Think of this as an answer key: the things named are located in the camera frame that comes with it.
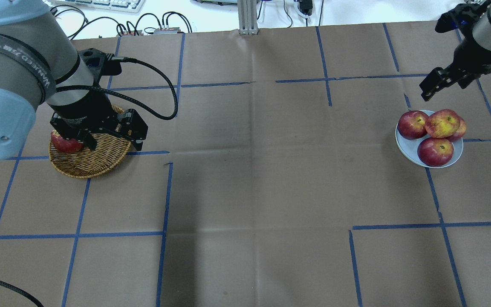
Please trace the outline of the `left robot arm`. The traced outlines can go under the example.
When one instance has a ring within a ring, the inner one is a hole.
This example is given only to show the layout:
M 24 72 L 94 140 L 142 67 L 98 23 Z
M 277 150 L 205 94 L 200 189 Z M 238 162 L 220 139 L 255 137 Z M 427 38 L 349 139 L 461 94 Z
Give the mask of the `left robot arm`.
M 146 123 L 132 109 L 117 114 L 99 86 L 102 76 L 120 73 L 112 54 L 78 51 L 43 1 L 0 0 L 0 160 L 25 144 L 42 103 L 64 138 L 95 150 L 93 134 L 109 134 L 140 151 Z

